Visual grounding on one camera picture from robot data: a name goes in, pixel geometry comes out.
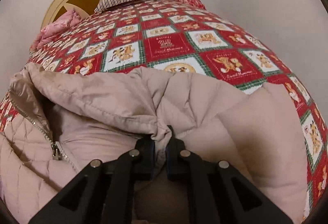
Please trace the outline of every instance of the silver screw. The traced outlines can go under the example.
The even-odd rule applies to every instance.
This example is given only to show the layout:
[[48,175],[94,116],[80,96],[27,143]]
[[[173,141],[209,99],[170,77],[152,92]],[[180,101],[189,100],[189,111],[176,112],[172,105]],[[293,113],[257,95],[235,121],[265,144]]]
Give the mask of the silver screw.
[[182,151],[180,152],[180,155],[181,155],[182,157],[189,157],[189,156],[190,156],[190,151],[188,151],[188,150],[182,150]]
[[227,169],[227,168],[229,168],[229,162],[226,160],[221,160],[219,162],[219,167],[222,169]]
[[98,168],[101,165],[101,161],[100,160],[93,160],[90,162],[90,166],[93,168]]
[[139,156],[140,152],[139,150],[137,149],[132,149],[130,152],[129,152],[129,155],[130,156]]

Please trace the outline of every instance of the bedsheet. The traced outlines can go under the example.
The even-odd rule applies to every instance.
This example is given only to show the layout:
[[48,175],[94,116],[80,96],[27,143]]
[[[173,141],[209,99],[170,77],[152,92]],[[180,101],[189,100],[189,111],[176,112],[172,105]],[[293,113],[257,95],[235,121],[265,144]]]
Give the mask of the bedsheet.
[[[326,187],[327,127],[316,103],[274,52],[216,14],[174,0],[151,0],[101,12],[59,35],[28,62],[84,76],[128,73],[140,66],[196,72],[226,81],[246,94],[264,82],[283,84],[299,115],[308,156],[305,218]],[[0,105],[0,131],[16,114],[6,95]]]

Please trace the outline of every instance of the zipper pull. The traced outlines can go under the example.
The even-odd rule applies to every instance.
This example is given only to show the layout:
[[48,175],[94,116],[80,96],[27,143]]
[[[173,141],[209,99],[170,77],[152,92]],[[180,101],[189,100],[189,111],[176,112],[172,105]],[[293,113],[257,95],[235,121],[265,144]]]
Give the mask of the zipper pull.
[[52,159],[53,160],[63,160],[62,154],[56,144],[51,144],[52,149]]

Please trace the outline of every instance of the wall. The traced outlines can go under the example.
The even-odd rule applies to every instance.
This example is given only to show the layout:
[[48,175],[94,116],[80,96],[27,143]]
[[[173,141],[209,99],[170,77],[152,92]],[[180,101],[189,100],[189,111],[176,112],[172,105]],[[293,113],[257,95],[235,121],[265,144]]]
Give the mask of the wall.
[[245,28],[293,70],[328,120],[328,14],[320,0],[201,0]]
[[44,14],[52,1],[0,1],[0,101],[8,89],[10,77],[26,63],[28,49],[40,32]]

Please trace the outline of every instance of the pink ruffled fabric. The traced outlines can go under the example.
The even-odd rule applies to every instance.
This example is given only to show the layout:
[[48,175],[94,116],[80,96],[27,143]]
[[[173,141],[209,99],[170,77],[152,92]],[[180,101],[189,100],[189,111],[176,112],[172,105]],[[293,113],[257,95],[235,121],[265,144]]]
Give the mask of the pink ruffled fabric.
[[37,35],[30,47],[30,52],[42,48],[44,45],[53,41],[58,35],[67,31],[69,28],[81,22],[81,17],[75,9],[65,12],[55,22],[48,24]]
[[193,7],[197,7],[199,9],[206,10],[204,4],[200,0],[176,0],[176,1],[184,4],[188,4]]

